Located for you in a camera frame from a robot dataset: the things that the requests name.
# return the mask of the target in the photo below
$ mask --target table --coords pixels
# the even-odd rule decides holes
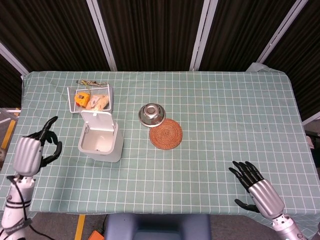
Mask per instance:
[[[124,132],[119,162],[94,161],[78,150],[84,121],[69,112],[67,87],[81,79],[114,87],[112,116]],[[180,123],[177,148],[163,151],[148,139],[138,111],[150,102]],[[17,140],[53,116],[59,117],[52,130],[63,151],[35,176],[31,211],[242,214],[269,224],[234,203],[252,201],[228,168],[250,161],[306,236],[316,232],[320,183],[283,72],[32,72],[23,79],[22,110],[0,174],[2,209]]]

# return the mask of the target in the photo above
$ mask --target black curtain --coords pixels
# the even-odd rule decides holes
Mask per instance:
[[[21,107],[21,74],[0,55],[0,108]]]
[[[109,71],[85,0],[0,1],[0,41],[28,71]]]
[[[264,62],[291,80],[302,120],[320,112],[320,1],[309,0]]]
[[[245,71],[296,0],[219,0],[201,71]]]
[[[118,70],[189,70],[203,0],[98,3]]]

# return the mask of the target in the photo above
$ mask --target brown coaster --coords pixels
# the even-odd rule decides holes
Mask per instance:
[[[176,121],[166,118],[161,125],[150,129],[149,137],[158,149],[174,149],[182,141],[182,128]]]

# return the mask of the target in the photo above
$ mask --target robotic arm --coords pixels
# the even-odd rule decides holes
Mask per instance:
[[[284,202],[258,169],[248,161],[245,163],[233,161],[232,163],[239,171],[232,167],[229,167],[229,170],[250,194],[255,205],[248,205],[239,199],[235,199],[235,203],[245,210],[261,213],[265,218],[272,220],[272,227],[281,240],[307,240],[295,221],[289,215],[283,214]],[[320,240],[319,231],[312,240]]]
[[[13,160],[13,169],[17,174],[6,177],[11,185],[1,222],[3,229],[0,231],[0,240],[25,240],[25,228],[30,226],[34,230],[31,219],[27,217],[35,188],[33,176],[60,156],[62,142],[58,141],[53,131],[50,131],[57,119],[57,116],[51,118],[41,131],[22,137],[17,143]],[[53,142],[56,149],[53,155],[44,158],[42,154],[46,141],[50,144]]]

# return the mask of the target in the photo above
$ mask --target white plastic container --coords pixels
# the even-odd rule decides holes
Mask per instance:
[[[78,143],[80,152],[103,162],[118,162],[124,145],[123,133],[106,111],[81,111],[84,119]]]

